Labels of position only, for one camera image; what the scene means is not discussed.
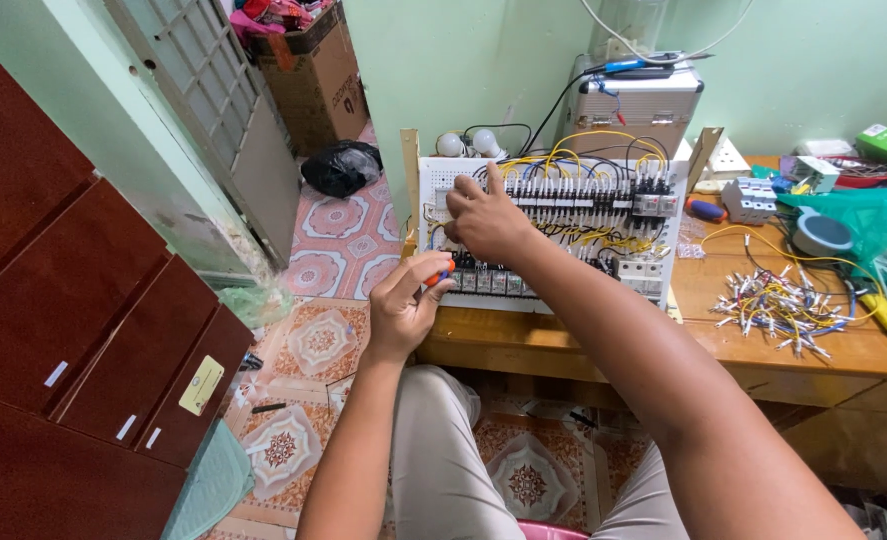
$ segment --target yellow sticker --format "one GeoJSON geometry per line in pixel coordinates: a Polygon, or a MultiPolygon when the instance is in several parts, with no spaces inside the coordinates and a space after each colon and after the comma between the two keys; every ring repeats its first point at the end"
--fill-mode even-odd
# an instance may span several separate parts
{"type": "Polygon", "coordinates": [[[197,374],[194,375],[190,385],[187,386],[183,397],[180,398],[180,406],[197,416],[203,413],[203,408],[209,401],[213,391],[217,388],[217,383],[223,377],[223,366],[217,362],[209,354],[200,362],[197,368],[197,374]]]}

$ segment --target white light bulb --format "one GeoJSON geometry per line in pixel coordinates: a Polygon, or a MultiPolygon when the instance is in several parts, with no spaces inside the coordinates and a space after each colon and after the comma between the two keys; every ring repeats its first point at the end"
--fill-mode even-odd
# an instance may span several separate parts
{"type": "Polygon", "coordinates": [[[437,150],[449,158],[458,158],[463,155],[463,141],[455,133],[444,133],[437,141],[437,150]]]}
{"type": "Polygon", "coordinates": [[[504,151],[497,144],[497,137],[489,129],[480,129],[473,135],[473,148],[486,158],[500,158],[504,156],[504,151]]]}

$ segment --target person's right hand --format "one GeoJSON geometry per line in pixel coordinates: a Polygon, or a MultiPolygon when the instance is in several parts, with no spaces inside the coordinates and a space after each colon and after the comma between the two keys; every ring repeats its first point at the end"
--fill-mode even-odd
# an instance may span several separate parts
{"type": "Polygon", "coordinates": [[[542,237],[523,211],[510,201],[497,164],[486,164],[489,194],[473,178],[460,175],[446,194],[453,221],[443,226],[447,237],[466,246],[482,262],[511,266],[530,239],[542,237]]]}

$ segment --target leg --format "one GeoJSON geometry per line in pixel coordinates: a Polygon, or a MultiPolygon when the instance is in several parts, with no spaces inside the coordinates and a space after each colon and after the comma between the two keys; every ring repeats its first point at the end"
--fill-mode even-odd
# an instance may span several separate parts
{"type": "Polygon", "coordinates": [[[590,540],[688,540],[656,445],[650,443],[616,506],[590,540]]]}
{"type": "Polygon", "coordinates": [[[390,471],[397,538],[523,539],[480,460],[466,389],[436,366],[405,369],[390,471]]]}

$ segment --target white power cord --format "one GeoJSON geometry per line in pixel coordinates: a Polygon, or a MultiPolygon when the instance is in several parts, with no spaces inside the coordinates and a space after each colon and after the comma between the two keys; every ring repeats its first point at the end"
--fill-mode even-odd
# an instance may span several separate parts
{"type": "Polygon", "coordinates": [[[678,64],[679,62],[681,63],[682,61],[689,60],[690,58],[694,57],[695,55],[699,55],[699,54],[701,54],[701,53],[705,53],[706,51],[709,51],[709,50],[712,49],[713,47],[716,47],[717,45],[719,45],[720,42],[722,42],[723,40],[725,40],[726,38],[728,38],[729,35],[730,35],[731,33],[733,34],[733,31],[736,30],[738,26],[740,26],[740,23],[743,22],[743,19],[747,16],[747,12],[749,12],[749,7],[753,5],[753,2],[754,2],[755,0],[749,0],[749,2],[747,3],[747,6],[744,8],[743,12],[740,13],[740,18],[737,19],[736,24],[734,24],[734,25],[733,25],[733,28],[729,29],[729,30],[726,32],[726,34],[724,33],[724,34],[720,37],[719,40],[717,39],[716,41],[714,41],[713,43],[710,43],[709,45],[703,47],[703,48],[700,49],[699,51],[694,51],[694,52],[692,52],[692,53],[690,53],[690,54],[688,54],[688,55],[683,55],[683,56],[680,56],[680,57],[677,57],[677,58],[674,58],[674,59],[670,59],[670,60],[669,60],[669,59],[667,59],[667,60],[666,60],[666,59],[664,59],[664,60],[663,60],[663,59],[654,59],[654,60],[651,59],[651,60],[650,60],[650,59],[647,58],[646,56],[641,55],[640,53],[636,52],[636,49],[634,49],[633,46],[629,44],[629,41],[627,41],[626,38],[624,38],[622,35],[619,35],[616,31],[612,30],[610,27],[606,26],[606,24],[604,23],[604,21],[600,20],[600,18],[597,17],[597,14],[593,12],[593,7],[591,7],[589,4],[587,4],[587,3],[586,3],[586,0],[580,0],[580,1],[581,1],[581,3],[583,4],[583,6],[586,7],[586,12],[590,14],[590,16],[593,18],[593,20],[597,21],[597,24],[599,24],[600,26],[602,26],[602,27],[604,28],[604,30],[606,30],[607,32],[610,32],[615,38],[618,39],[618,41],[619,41],[620,43],[623,43],[624,46],[627,47],[627,50],[629,50],[629,52],[633,53],[634,56],[638,57],[638,58],[641,59],[641,60],[645,60],[645,61],[647,61],[647,63],[649,63],[649,64],[651,64],[651,65],[654,65],[654,66],[663,66],[663,65],[664,65],[664,66],[666,66],[666,65],[669,66],[669,65],[672,65],[673,63],[674,63],[674,64],[676,64],[676,63],[678,64]]]}

